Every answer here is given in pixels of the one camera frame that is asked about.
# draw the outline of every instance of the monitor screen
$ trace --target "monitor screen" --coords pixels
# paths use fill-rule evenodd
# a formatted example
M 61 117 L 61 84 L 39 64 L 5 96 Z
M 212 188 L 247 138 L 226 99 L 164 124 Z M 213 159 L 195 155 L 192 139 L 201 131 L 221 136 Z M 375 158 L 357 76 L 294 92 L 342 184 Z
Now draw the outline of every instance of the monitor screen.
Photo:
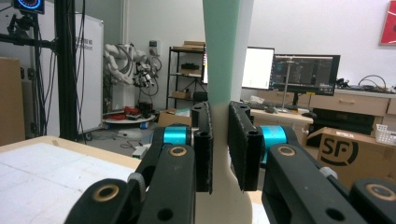
M 271 69 L 273 67 L 274 49 L 247 47 L 242 88 L 268 90 Z M 207 84 L 207 53 L 204 48 L 203 83 Z
M 270 90 L 334 95 L 340 55 L 276 54 Z

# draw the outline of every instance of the box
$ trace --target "box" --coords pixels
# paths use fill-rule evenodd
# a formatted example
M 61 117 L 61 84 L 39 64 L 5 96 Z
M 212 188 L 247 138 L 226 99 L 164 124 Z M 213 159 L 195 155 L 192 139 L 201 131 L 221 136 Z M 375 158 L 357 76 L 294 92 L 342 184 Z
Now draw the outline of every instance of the box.
M 158 126 L 166 127 L 174 123 L 181 123 L 191 127 L 191 117 L 176 115 L 176 113 L 177 110 L 174 108 L 161 111 Z
M 25 140 L 20 60 L 0 57 L 0 146 Z
M 183 91 L 174 91 L 172 92 L 172 97 L 179 98 L 179 99 L 190 99 L 191 92 L 183 92 Z
M 396 147 L 377 143 L 360 133 L 322 128 L 308 136 L 321 135 L 318 161 L 332 168 L 347 188 L 365 177 L 385 179 L 396 184 Z

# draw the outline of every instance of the white wall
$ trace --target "white wall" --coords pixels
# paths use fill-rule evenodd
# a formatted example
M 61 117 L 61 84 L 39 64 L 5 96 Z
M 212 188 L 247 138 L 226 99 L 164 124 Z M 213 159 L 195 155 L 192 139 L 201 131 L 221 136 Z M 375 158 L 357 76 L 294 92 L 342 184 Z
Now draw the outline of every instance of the white wall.
M 338 77 L 358 84 L 366 76 L 379 75 L 391 86 L 396 84 L 396 46 L 378 45 L 388 4 L 255 0 L 248 44 L 274 47 L 276 53 L 340 54 Z M 150 39 L 161 41 L 160 93 L 153 102 L 155 108 L 164 108 L 169 47 L 205 40 L 202 0 L 129 0 L 129 15 L 129 40 L 138 49 L 148 50 Z M 379 78 L 372 81 L 383 85 Z M 242 94 L 246 98 L 251 91 Z

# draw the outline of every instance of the white panel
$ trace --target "white panel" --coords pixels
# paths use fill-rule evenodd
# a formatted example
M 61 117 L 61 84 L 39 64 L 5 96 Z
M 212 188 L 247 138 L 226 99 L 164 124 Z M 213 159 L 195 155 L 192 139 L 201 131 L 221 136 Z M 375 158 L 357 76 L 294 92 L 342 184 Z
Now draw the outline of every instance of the white panel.
M 54 38 L 54 7 L 52 3 L 46 2 L 46 14 L 39 17 L 40 30 L 42 38 L 52 40 Z M 79 27 L 81 15 L 76 15 L 76 41 L 78 43 Z M 99 128 L 102 123 L 102 55 L 103 55 L 103 24 L 101 21 L 85 16 L 84 25 L 85 41 L 85 60 L 81 58 L 80 69 L 78 73 L 78 101 L 81 104 L 81 119 L 83 131 L 87 132 Z M 43 67 L 44 86 L 50 82 L 50 54 L 46 49 L 42 51 L 41 62 Z M 76 65 L 78 69 L 80 50 L 76 56 Z M 58 100 L 58 78 L 57 66 L 55 67 L 55 79 L 53 85 L 52 102 L 49 110 L 48 135 L 59 136 L 59 100 Z

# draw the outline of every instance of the black metal frame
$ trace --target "black metal frame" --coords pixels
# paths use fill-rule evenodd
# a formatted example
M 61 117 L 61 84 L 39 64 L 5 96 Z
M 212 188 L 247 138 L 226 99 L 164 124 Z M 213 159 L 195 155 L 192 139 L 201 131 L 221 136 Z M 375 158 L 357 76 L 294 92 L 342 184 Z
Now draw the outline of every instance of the black metal frame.
M 54 8 L 56 26 L 55 42 L 39 40 L 37 26 L 34 28 L 34 39 L 0 34 L 0 41 L 14 45 L 34 46 L 36 68 L 38 67 L 39 48 L 52 49 L 57 53 L 60 137 L 76 141 L 78 138 L 78 112 L 76 92 L 75 0 L 55 0 Z M 39 77 L 39 70 L 36 69 L 35 72 L 37 79 Z

